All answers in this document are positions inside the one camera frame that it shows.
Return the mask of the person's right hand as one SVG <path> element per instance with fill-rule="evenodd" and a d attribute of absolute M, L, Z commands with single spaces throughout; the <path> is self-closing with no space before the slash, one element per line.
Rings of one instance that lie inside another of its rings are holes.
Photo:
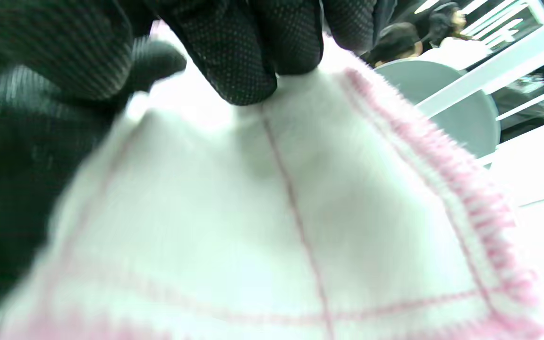
<path fill-rule="evenodd" d="M 138 91 L 182 72 L 162 20 L 231 105 L 270 97 L 339 47 L 371 50 L 395 0 L 0 0 L 0 302 L 46 237 L 82 160 Z"/>

